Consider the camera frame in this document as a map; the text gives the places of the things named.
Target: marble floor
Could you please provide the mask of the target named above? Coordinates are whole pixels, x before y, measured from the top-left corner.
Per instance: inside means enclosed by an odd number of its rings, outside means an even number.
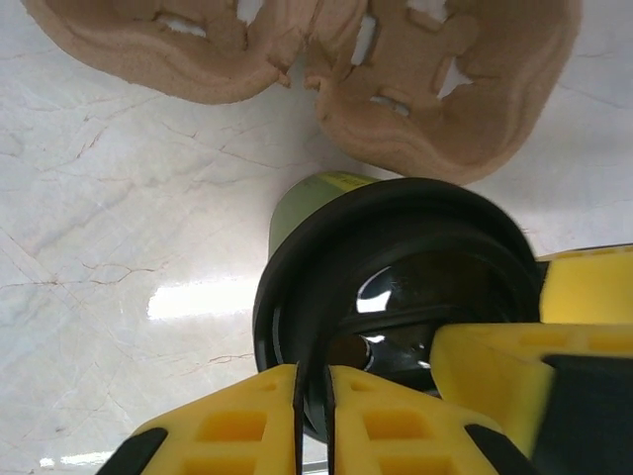
[[[536,130],[471,186],[538,253],[633,240],[629,7],[586,2]],[[2,2],[0,474],[94,473],[144,421],[255,372],[276,202],[320,170],[378,173],[321,134],[293,73],[191,104],[79,63]]]

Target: cardboard egg carton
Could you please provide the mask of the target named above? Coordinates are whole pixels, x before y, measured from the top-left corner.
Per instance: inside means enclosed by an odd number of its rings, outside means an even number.
[[[305,52],[318,120],[343,150],[457,183],[491,173],[523,144],[581,18],[581,0],[447,0],[444,22],[407,0],[265,0],[249,25],[236,0],[23,1],[77,59],[195,102],[289,86]],[[364,18],[376,28],[355,63]],[[199,33],[175,31],[170,19]],[[451,64],[468,83],[440,97]]]

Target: white marble surface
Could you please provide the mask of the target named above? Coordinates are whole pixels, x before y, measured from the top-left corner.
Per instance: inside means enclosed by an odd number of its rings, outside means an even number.
[[[586,3],[534,134],[472,186],[539,253],[633,240],[629,7]],[[94,473],[139,424],[254,373],[275,203],[316,171],[367,171],[296,84],[230,106],[165,97],[77,62],[2,2],[1,474]]]

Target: yellow plastic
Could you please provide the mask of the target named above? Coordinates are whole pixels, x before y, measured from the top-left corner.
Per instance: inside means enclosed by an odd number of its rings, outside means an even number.
[[[497,475],[464,430],[499,431],[491,419],[357,369],[331,371],[337,475]]]
[[[548,354],[633,357],[633,325],[447,326],[430,364],[445,401],[492,418],[529,457],[554,376]]]
[[[541,297],[548,324],[633,324],[633,246],[551,256]]]
[[[295,373],[278,366],[143,425],[169,434],[142,475],[293,475]]]

